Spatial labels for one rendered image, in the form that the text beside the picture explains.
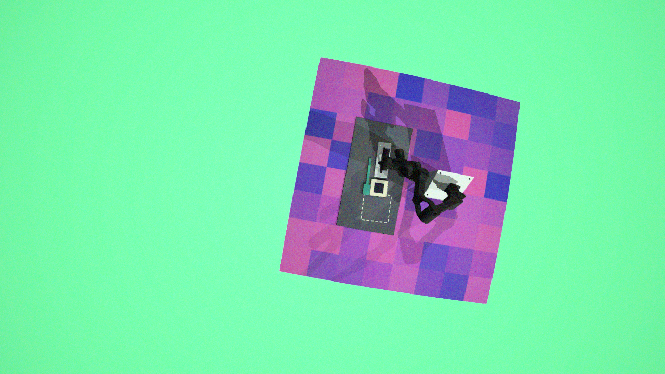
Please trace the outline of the cream square tile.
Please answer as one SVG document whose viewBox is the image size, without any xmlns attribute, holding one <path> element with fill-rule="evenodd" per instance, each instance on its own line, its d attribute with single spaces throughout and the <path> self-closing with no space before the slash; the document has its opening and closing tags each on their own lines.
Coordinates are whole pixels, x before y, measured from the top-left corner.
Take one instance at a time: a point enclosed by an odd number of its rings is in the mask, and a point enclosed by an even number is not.
<svg viewBox="0 0 665 374">
<path fill-rule="evenodd" d="M 387 185 L 388 181 L 372 179 L 370 195 L 385 198 L 385 195 L 387 194 Z"/>
</svg>

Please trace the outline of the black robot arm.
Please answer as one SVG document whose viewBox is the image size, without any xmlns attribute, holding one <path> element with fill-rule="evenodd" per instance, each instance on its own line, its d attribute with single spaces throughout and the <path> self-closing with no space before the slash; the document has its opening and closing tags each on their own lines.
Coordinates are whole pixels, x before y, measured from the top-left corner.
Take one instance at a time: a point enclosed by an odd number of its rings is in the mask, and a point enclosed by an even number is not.
<svg viewBox="0 0 665 374">
<path fill-rule="evenodd" d="M 403 149 L 396 149 L 394 152 L 396 154 L 394 161 L 401 161 L 402 159 L 405 159 Z M 445 198 L 441 204 L 435 205 L 434 201 L 431 201 L 425 197 L 425 183 L 429 177 L 429 172 L 425 168 L 422 168 L 421 163 L 416 161 L 407 161 L 405 159 L 405 163 L 397 168 L 397 173 L 401 177 L 406 177 L 409 180 L 415 182 L 413 196 L 414 208 L 422 223 L 430 223 L 444 211 L 454 210 L 460 204 L 462 204 L 463 199 L 466 197 L 466 195 L 459 191 L 461 188 L 459 185 L 451 183 L 444 190 L 444 192 L 447 193 L 447 198 Z M 429 206 L 426 207 L 423 211 L 420 205 L 420 202 L 422 201 L 426 201 L 429 204 Z"/>
</svg>

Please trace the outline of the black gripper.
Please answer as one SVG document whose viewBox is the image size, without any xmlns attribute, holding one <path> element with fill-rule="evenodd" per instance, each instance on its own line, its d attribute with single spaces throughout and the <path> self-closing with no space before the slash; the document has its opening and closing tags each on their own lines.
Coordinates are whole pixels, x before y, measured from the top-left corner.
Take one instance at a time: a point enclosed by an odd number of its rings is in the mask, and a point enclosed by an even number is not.
<svg viewBox="0 0 665 374">
<path fill-rule="evenodd" d="M 383 161 L 378 161 L 378 164 L 383 166 L 384 169 L 391 169 L 391 170 L 396 170 L 399 168 L 402 164 L 405 163 L 405 159 L 402 159 L 401 161 L 394 161 L 394 159 L 389 158 L 389 157 L 384 157 Z"/>
</svg>

